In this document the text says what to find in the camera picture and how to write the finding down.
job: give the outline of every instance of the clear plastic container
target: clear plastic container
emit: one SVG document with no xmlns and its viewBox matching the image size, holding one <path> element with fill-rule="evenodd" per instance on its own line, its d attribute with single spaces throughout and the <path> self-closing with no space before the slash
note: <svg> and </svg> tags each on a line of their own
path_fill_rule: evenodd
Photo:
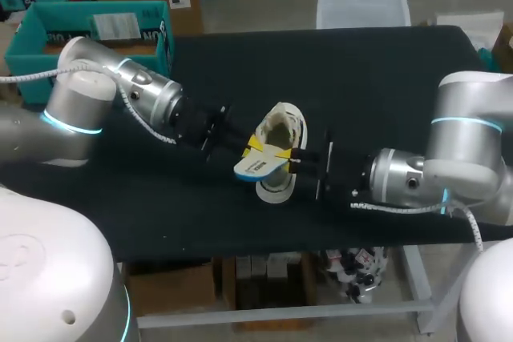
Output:
<svg viewBox="0 0 513 342">
<path fill-rule="evenodd" d="M 317 29 L 411 26 L 406 0 L 318 0 Z"/>
</svg>

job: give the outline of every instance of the white cable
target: white cable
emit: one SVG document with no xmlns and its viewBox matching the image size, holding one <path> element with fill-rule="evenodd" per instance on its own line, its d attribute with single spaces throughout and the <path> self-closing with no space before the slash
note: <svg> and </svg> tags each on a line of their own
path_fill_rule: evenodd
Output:
<svg viewBox="0 0 513 342">
<path fill-rule="evenodd" d="M 176 144 L 176 141 L 172 138 L 168 138 L 167 136 L 159 134 L 157 131 L 153 130 L 149 124 L 144 122 L 144 120 L 140 117 L 140 115 L 137 113 L 137 111 L 134 109 L 134 107 L 131 105 L 130 100 L 128 99 L 127 93 L 123 89 L 123 86 L 121 86 L 118 82 L 118 78 L 120 78 L 120 75 L 118 72 L 114 72 L 106 68 L 105 66 L 101 66 L 98 63 L 93 62 L 92 65 L 88 67 L 88 70 L 96 70 L 98 72 L 101 72 L 102 74 L 105 74 L 109 78 L 112 78 L 114 80 L 115 85 L 118 87 L 119 93 L 121 94 L 121 99 L 123 100 L 123 103 L 125 103 L 125 106 L 128 109 L 128 112 L 134 117 L 134 119 L 151 135 L 153 135 L 155 138 L 160 140 L 164 143 L 169 144 Z"/>
<path fill-rule="evenodd" d="M 435 212 L 440 210 L 442 207 L 448 207 L 450 211 L 454 210 L 455 208 L 458 208 L 459 210 L 463 211 L 465 214 L 471 229 L 472 234 L 474 236 L 474 243 L 475 246 L 478 248 L 479 252 L 484 251 L 483 247 L 483 239 L 481 238 L 481 231 L 479 230 L 479 225 L 477 221 L 475 220 L 474 214 L 472 214 L 472 211 L 470 208 L 468 208 L 463 203 L 457 201 L 457 200 L 451 200 L 448 202 L 443 202 L 439 204 L 434 204 L 431 206 L 426 207 L 420 207 L 420 208 L 394 208 L 394 207 L 385 207 L 385 206 L 378 206 L 376 204 L 370 204 L 370 203 L 351 203 L 351 208 L 356 208 L 359 210 L 378 210 L 378 211 L 384 211 L 384 212 L 390 212 L 394 214 L 423 214 L 426 212 Z"/>
<path fill-rule="evenodd" d="M 121 94 L 121 98 L 123 99 L 123 102 L 125 103 L 125 106 L 127 107 L 128 111 L 130 111 L 130 114 L 135 118 L 137 122 L 141 126 L 146 129 L 151 135 L 153 135 L 158 140 L 169 143 L 169 144 L 176 144 L 176 141 L 172 138 L 168 138 L 167 136 L 161 135 L 155 130 L 153 130 L 144 120 L 137 114 L 137 111 L 134 110 L 134 107 L 132 107 L 130 100 L 128 100 L 127 94 L 123 87 L 116 81 L 119 77 L 118 74 L 116 74 L 113 71 L 110 71 L 105 66 L 101 66 L 98 63 L 93 63 L 92 65 L 90 63 L 82 63 L 77 64 L 70 67 L 65 68 L 58 68 L 57 70 L 50 70 L 50 71 L 44 71 L 44 72 L 38 72 L 37 74 L 29 74 L 29 75 L 20 75 L 20 76 L 0 76 L 0 83 L 20 83 L 20 82 L 30 82 L 33 80 L 43 79 L 43 78 L 50 78 L 52 76 L 57 76 L 59 74 L 66 74 L 69 72 L 76 72 L 76 71 L 94 71 L 94 72 L 100 72 L 102 74 L 105 74 L 109 78 L 113 78 L 115 81 L 115 85 L 118 87 L 119 93 Z"/>
<path fill-rule="evenodd" d="M 0 83 L 30 82 L 32 80 L 50 78 L 52 76 L 57 76 L 59 74 L 65 74 L 68 72 L 87 71 L 87 70 L 91 70 L 91 67 L 89 65 L 78 64 L 78 65 L 71 66 L 71 67 L 58 68 L 57 70 L 38 72 L 37 74 L 19 75 L 19 76 L 0 76 Z"/>
<path fill-rule="evenodd" d="M 123 99 L 123 102 L 125 103 L 125 106 L 127 107 L 128 111 L 130 111 L 130 114 L 135 118 L 137 122 L 139 122 L 141 126 L 143 126 L 146 129 L 147 132 L 149 132 L 155 138 L 164 143 L 176 144 L 176 141 L 174 139 L 159 134 L 157 131 L 153 130 L 146 122 L 144 122 L 140 115 L 137 114 L 137 111 L 134 110 L 134 107 L 131 106 L 130 100 L 128 100 L 127 93 L 125 92 L 123 87 L 118 82 L 115 82 L 115 84 L 118 87 L 119 93 L 121 94 L 121 98 Z"/>
</svg>

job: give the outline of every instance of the white sneaker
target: white sneaker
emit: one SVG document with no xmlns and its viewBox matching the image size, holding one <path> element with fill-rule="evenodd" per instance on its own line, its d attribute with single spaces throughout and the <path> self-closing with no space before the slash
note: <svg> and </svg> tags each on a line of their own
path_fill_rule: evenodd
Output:
<svg viewBox="0 0 513 342">
<path fill-rule="evenodd" d="M 278 103 L 258 125 L 255 136 L 263 143 L 264 152 L 305 149 L 308 139 L 305 117 L 293 104 Z M 285 165 L 257 182 L 256 193 L 267 203 L 283 203 L 290 198 L 295 185 L 296 175 L 289 174 Z"/>
</svg>

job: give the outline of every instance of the black tablecloth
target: black tablecloth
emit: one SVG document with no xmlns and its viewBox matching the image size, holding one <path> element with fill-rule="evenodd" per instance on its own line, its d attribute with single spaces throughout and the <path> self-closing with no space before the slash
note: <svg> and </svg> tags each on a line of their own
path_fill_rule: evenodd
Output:
<svg viewBox="0 0 513 342">
<path fill-rule="evenodd" d="M 460 29 L 413 27 L 177 38 L 173 77 L 193 98 L 231 102 L 248 130 L 286 101 L 303 111 L 310 148 L 330 126 L 349 149 L 423 153 L 440 80 L 482 68 Z M 125 261 L 472 241 L 465 221 L 441 215 L 323 210 L 302 177 L 290 201 L 263 203 L 234 178 L 236 161 L 216 151 L 204 164 L 113 111 L 85 167 L 8 165 L 0 176 L 86 215 Z M 484 239 L 513 236 L 511 227 L 481 228 Z"/>
</svg>

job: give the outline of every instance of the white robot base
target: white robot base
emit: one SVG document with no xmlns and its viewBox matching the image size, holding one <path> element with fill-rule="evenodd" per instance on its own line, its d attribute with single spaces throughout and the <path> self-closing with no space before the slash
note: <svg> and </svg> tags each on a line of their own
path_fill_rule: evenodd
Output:
<svg viewBox="0 0 513 342">
<path fill-rule="evenodd" d="M 0 187 L 0 340 L 139 342 L 111 249 L 86 217 Z"/>
</svg>

